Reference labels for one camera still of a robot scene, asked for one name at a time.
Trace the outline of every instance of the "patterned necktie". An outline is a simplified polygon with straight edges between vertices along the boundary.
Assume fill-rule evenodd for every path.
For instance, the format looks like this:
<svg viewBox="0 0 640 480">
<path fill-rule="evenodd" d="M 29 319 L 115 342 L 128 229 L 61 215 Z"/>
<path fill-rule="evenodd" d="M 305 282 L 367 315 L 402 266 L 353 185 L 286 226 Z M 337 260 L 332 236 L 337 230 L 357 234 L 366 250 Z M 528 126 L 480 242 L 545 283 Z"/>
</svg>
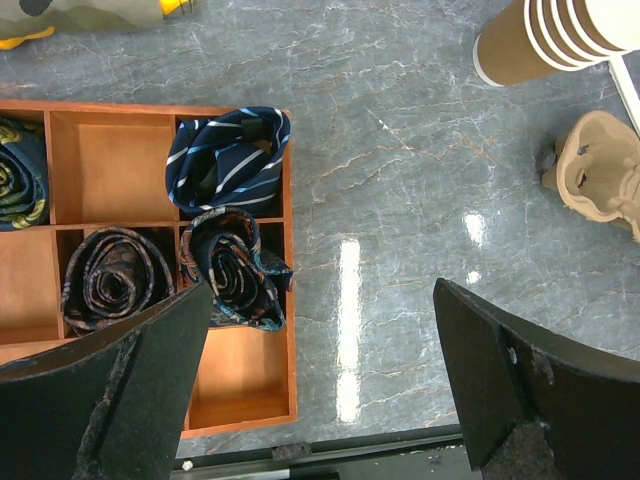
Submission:
<svg viewBox="0 0 640 480">
<path fill-rule="evenodd" d="M 0 231 L 47 222 L 48 181 L 42 126 L 0 118 Z"/>
<path fill-rule="evenodd" d="M 160 249 L 133 230 L 106 227 L 73 253 L 62 290 L 62 315 L 78 333 L 122 321 L 173 295 Z"/>
<path fill-rule="evenodd" d="M 180 240 L 185 286 L 206 280 L 213 290 L 212 326 L 284 327 L 278 290 L 291 289 L 293 272 L 263 250 L 255 220 L 237 208 L 215 208 L 191 222 Z"/>
<path fill-rule="evenodd" d="M 193 216 L 222 205 L 266 214 L 279 189 L 289 132 L 287 116 L 268 107 L 183 122 L 167 160 L 169 198 Z M 261 140 L 269 151 L 254 145 Z"/>
</svg>

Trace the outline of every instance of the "stacked paper cups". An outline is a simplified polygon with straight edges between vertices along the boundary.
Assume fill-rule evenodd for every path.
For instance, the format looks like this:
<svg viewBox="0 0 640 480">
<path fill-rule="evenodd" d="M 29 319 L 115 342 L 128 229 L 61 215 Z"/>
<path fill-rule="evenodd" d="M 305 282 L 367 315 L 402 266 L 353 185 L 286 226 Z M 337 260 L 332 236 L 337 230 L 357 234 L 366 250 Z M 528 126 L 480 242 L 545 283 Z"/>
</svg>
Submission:
<svg viewBox="0 0 640 480">
<path fill-rule="evenodd" d="M 477 38 L 473 62 L 494 86 L 581 70 L 640 49 L 640 0 L 513 0 Z"/>
</svg>

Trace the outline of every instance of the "rolled necktie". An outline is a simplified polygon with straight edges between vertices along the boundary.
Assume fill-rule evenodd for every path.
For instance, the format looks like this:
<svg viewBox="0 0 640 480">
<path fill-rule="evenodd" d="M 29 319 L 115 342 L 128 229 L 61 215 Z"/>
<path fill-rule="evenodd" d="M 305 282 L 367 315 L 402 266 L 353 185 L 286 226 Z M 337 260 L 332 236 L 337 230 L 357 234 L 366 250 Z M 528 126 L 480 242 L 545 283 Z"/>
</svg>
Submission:
<svg viewBox="0 0 640 480">
<path fill-rule="evenodd" d="M 183 122 L 167 160 L 169 199 L 193 216 L 220 206 L 267 213 L 276 201 L 290 130 L 287 116 L 269 107 Z M 267 150 L 255 145 L 260 141 L 268 142 Z"/>
<path fill-rule="evenodd" d="M 62 290 L 62 315 L 78 333 L 125 320 L 175 293 L 161 250 L 119 227 L 89 235 L 71 256 Z"/>
<path fill-rule="evenodd" d="M 47 222 L 46 155 L 41 126 L 0 118 L 0 231 Z"/>
<path fill-rule="evenodd" d="M 205 280 L 213 290 L 212 326 L 284 327 L 274 282 L 290 290 L 293 272 L 261 248 L 247 212 L 219 207 L 195 218 L 180 240 L 180 272 L 185 286 Z"/>
</svg>

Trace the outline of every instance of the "marble floor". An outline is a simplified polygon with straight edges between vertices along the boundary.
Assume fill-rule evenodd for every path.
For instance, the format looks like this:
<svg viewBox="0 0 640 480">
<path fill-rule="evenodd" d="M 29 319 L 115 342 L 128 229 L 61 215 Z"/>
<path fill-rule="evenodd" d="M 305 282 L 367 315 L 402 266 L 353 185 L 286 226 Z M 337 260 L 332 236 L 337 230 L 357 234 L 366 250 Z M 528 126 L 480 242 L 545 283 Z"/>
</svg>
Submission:
<svg viewBox="0 0 640 480">
<path fill-rule="evenodd" d="M 484 85 L 473 41 L 507 3 L 203 0 L 161 30 L 0 54 L 2 97 L 291 111 L 300 420 L 183 441 L 178 456 L 457 422 L 437 277 L 640 360 L 640 247 L 536 175 L 581 114 L 624 109 L 603 65 Z"/>
</svg>

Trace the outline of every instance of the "striped necktie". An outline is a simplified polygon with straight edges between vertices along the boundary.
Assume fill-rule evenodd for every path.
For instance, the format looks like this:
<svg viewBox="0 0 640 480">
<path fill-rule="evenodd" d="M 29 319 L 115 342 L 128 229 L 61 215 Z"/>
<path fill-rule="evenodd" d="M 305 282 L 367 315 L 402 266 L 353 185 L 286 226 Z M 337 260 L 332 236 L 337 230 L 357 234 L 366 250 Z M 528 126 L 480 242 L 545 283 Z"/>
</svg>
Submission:
<svg viewBox="0 0 640 480">
<path fill-rule="evenodd" d="M 223 205 L 267 214 L 279 189 L 290 130 L 287 116 L 268 107 L 183 122 L 167 160 L 169 198 L 193 216 Z"/>
</svg>

